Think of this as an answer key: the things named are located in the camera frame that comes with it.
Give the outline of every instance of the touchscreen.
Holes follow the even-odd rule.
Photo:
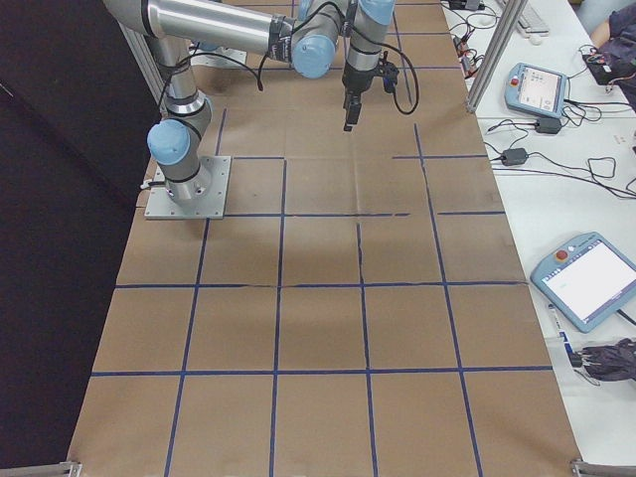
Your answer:
[[[526,67],[519,91],[519,102],[555,112],[558,107],[559,81],[559,75]]]
[[[590,316],[636,284],[636,270],[625,263],[601,240],[543,278],[546,286],[587,323]]]

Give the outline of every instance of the light blue joint cap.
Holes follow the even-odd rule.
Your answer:
[[[148,132],[148,148],[162,166],[177,164],[190,149],[188,128],[174,119],[161,121]]]
[[[291,63],[306,78],[325,75],[336,56],[336,46],[324,35],[310,35],[300,40],[291,52]]]
[[[298,20],[301,22],[307,18],[307,12],[311,6],[312,0],[300,0],[300,7],[298,9]]]
[[[360,0],[362,10],[381,25],[391,22],[395,5],[396,0]]]

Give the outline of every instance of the power adapter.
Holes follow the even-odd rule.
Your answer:
[[[486,6],[482,0],[448,0],[451,10],[484,10]]]
[[[556,117],[540,117],[535,125],[535,130],[541,134],[558,134],[561,128],[560,120]]]
[[[501,159],[501,163],[506,167],[521,166],[522,164],[526,164],[528,153],[523,147],[506,149],[499,159]]]

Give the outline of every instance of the cardboard surface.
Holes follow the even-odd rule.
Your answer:
[[[343,132],[342,48],[320,80],[240,72],[200,147],[235,156],[226,218],[138,209],[69,454],[85,475],[570,475],[441,7],[402,3],[387,40],[418,67],[416,113],[376,81]]]

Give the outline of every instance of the person's arm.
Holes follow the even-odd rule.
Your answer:
[[[605,20],[601,23],[589,36],[592,41],[592,45],[599,48],[609,41],[609,20]]]

